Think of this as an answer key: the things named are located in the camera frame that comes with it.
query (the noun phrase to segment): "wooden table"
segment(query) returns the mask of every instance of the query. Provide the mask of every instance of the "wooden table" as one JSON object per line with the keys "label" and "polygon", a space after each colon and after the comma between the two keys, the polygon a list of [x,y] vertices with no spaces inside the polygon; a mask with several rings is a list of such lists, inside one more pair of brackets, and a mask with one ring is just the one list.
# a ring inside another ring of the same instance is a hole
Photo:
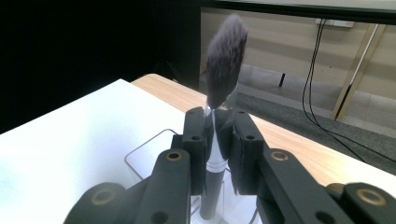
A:
{"label": "wooden table", "polygon": [[[133,81],[132,84],[182,112],[196,106],[205,106],[205,95],[155,74],[141,77]],[[320,185],[365,182],[384,189],[396,197],[396,176],[273,123],[254,116],[251,117],[269,147],[282,148],[293,153]]]}

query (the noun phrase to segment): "brush handle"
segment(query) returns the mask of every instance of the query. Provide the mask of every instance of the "brush handle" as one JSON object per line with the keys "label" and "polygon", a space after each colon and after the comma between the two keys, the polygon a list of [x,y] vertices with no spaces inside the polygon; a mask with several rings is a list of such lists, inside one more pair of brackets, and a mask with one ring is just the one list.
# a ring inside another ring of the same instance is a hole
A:
{"label": "brush handle", "polygon": [[213,218],[216,214],[223,177],[224,171],[220,173],[206,171],[206,191],[201,196],[200,210],[201,218],[205,220]]}

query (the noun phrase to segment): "gray fur tuft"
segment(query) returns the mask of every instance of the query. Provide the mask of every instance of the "gray fur tuft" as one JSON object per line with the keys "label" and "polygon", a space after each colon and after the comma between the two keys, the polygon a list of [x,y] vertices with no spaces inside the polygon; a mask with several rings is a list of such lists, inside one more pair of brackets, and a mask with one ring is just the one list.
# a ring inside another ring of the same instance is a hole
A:
{"label": "gray fur tuft", "polygon": [[207,104],[219,107],[238,81],[245,54],[248,28],[238,15],[229,16],[220,26],[207,50]]}

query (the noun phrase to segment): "wall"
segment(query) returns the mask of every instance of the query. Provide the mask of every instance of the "wall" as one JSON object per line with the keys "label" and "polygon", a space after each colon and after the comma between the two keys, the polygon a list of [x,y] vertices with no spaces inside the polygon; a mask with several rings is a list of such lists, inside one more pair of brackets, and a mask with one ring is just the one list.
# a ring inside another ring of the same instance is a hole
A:
{"label": "wall", "polygon": [[[214,8],[201,10],[202,70],[210,39],[231,13],[239,14],[249,29],[246,64],[307,77],[318,31],[316,19]],[[325,26],[314,80],[343,86],[367,27],[361,22],[355,22],[353,28]],[[396,70],[394,37],[394,26],[387,27],[359,91],[396,99],[396,75],[392,76]]]}

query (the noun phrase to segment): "white tabletop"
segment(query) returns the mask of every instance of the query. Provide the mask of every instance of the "white tabletop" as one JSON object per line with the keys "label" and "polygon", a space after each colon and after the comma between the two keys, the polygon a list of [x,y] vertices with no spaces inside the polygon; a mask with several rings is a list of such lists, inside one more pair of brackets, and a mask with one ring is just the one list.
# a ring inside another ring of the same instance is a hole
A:
{"label": "white tabletop", "polygon": [[118,80],[1,134],[0,223],[63,223],[94,185],[131,187],[124,156],[163,129],[182,133],[183,122],[179,110]]}

